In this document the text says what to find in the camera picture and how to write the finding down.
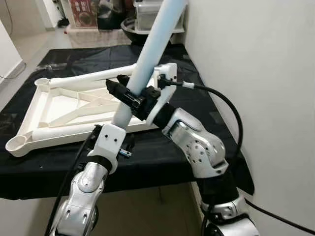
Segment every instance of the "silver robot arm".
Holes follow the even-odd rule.
[[[167,103],[175,91],[173,86],[162,91],[148,87],[136,96],[126,85],[110,80],[106,84],[109,92],[128,105],[134,116],[160,127],[184,152],[199,187],[200,207],[208,219],[205,235],[260,235],[228,169],[224,144],[194,116]],[[97,220],[95,204],[103,192],[104,181],[117,168],[117,154],[126,153],[121,149],[125,135],[124,129],[113,124],[102,126],[94,149],[88,154],[91,161],[72,180],[69,198],[56,214],[51,236],[90,234]]]
[[[209,220],[205,235],[259,236],[227,169],[222,141],[181,108],[162,132],[182,149],[197,179],[200,207]]]
[[[159,77],[176,82],[176,76],[170,73]],[[147,124],[157,125],[184,152],[199,187],[201,209],[209,220],[205,235],[260,235],[228,169],[223,142],[209,133],[194,116],[167,103],[175,86],[167,86],[161,91],[148,87],[135,96],[120,83],[108,80],[106,84],[112,95],[131,108],[133,115],[146,119]]]

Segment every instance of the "black cable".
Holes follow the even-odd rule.
[[[269,215],[269,216],[271,216],[271,217],[273,217],[273,218],[275,218],[275,219],[277,219],[277,220],[280,220],[280,221],[282,221],[282,222],[284,222],[284,223],[286,223],[286,224],[288,224],[288,225],[290,225],[290,226],[293,226],[293,227],[295,227],[295,228],[297,228],[297,229],[299,229],[299,230],[302,230],[302,231],[305,231],[305,232],[307,232],[307,233],[309,233],[309,234],[315,235],[315,231],[314,231],[314,230],[305,228],[305,227],[303,227],[303,226],[301,226],[301,225],[298,225],[298,224],[296,224],[296,223],[294,223],[294,222],[292,222],[292,221],[289,221],[289,220],[284,219],[284,218],[282,218],[282,217],[280,217],[280,216],[277,216],[277,215],[275,215],[275,214],[273,214],[273,213],[271,213],[271,212],[268,212],[268,211],[266,211],[266,210],[264,210],[264,209],[262,209],[262,208],[256,206],[255,204],[251,203],[251,202],[250,202],[249,200],[247,200],[247,199],[245,199],[245,202],[246,202],[248,205],[250,205],[252,208],[254,208],[254,209],[256,209],[256,210],[258,210],[258,211],[260,211],[260,212],[262,212],[262,213],[264,213],[264,214],[266,214],[266,215]]]
[[[3,78],[3,79],[5,79],[5,80],[13,80],[13,79],[15,79],[16,77],[18,77],[18,76],[26,69],[26,63],[25,63],[25,62],[23,62],[23,63],[24,63],[23,68],[22,68],[21,71],[20,71],[19,73],[17,73],[17,75],[15,75],[14,77],[9,78],[9,77],[0,76],[0,78]]]
[[[194,87],[196,89],[206,90],[206,91],[213,93],[214,95],[218,96],[219,98],[221,98],[230,107],[233,114],[235,115],[237,125],[238,125],[238,140],[237,140],[237,146],[236,146],[233,158],[231,159],[230,164],[229,164],[229,168],[231,169],[237,161],[237,156],[241,151],[241,147],[242,147],[242,143],[243,143],[243,123],[242,123],[241,116],[238,113],[234,104],[225,95],[223,95],[219,91],[217,91],[213,88],[209,88],[209,87],[201,86],[201,85],[195,85]]]
[[[205,231],[206,231],[206,227],[207,227],[207,221],[208,221],[208,218],[206,216],[203,216],[203,220],[202,220],[202,224],[201,224],[201,236],[204,236],[205,235]]]
[[[48,221],[47,228],[46,228],[46,231],[45,231],[45,236],[49,236],[49,232],[51,230],[51,226],[53,224],[53,221],[54,221],[54,218],[55,218],[55,215],[56,215],[56,212],[57,212],[57,209],[58,209],[61,197],[63,195],[64,189],[65,189],[65,186],[66,186],[65,184],[70,181],[70,178],[72,177],[71,176],[72,175],[72,171],[74,170],[75,166],[77,165],[79,157],[80,157],[80,155],[81,155],[81,153],[82,153],[82,151],[84,149],[84,146],[87,143],[87,141],[90,139],[91,135],[92,135],[92,133],[82,143],[80,149],[78,150],[77,154],[75,155],[75,158],[74,158],[74,161],[73,161],[73,164],[72,164],[71,168],[68,170],[67,174],[65,175],[65,177],[63,179],[63,182],[62,182],[62,184],[60,186],[60,189],[59,189],[56,201],[54,203],[54,207],[53,207],[51,215],[49,217],[49,221]]]
[[[10,33],[9,33],[9,35],[11,36],[12,33],[13,33],[13,21],[12,21],[12,16],[11,16],[11,12],[10,12],[10,9],[9,9],[9,6],[8,6],[7,1],[4,0],[4,3],[5,3],[5,5],[6,5],[6,9],[7,9],[7,11],[8,11],[9,18],[10,18],[10,22],[11,22],[11,25],[10,25]]]

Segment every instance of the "tiled floor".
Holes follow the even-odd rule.
[[[0,86],[0,110],[11,99],[25,79],[50,49],[71,48],[71,42],[62,29],[14,39],[21,57],[27,63],[25,71],[16,79]],[[24,227],[16,228],[10,220],[0,228],[0,235],[41,236],[50,215],[53,198],[26,201],[2,200],[16,206],[12,220]],[[99,220],[92,236],[196,236],[199,235],[200,217],[192,198],[189,184],[162,186],[140,190],[102,194],[97,203]]]

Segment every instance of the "table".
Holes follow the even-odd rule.
[[[67,77],[133,64],[141,52],[136,45],[93,49],[50,50],[7,106],[0,113],[0,197],[31,199],[53,197],[66,171],[73,163],[81,143],[47,147],[21,158],[5,150],[6,142],[16,135],[35,92],[38,78]],[[178,80],[201,84],[202,81],[183,45],[168,45],[160,63],[175,62]],[[178,88],[170,103],[197,117],[205,128],[223,141],[232,157],[236,148],[209,94],[200,90]],[[137,132],[131,159],[119,158],[117,171],[106,180],[105,192],[145,188],[193,181],[190,164],[182,151],[160,130]],[[87,150],[80,157],[85,162]],[[232,170],[237,185],[252,194],[254,185],[245,159],[240,155]]]

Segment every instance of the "plastic storage box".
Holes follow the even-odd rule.
[[[138,34],[149,34],[153,22],[158,14],[163,0],[142,0],[134,1],[137,19],[135,21],[135,31]],[[178,20],[174,33],[183,33],[184,12]]]

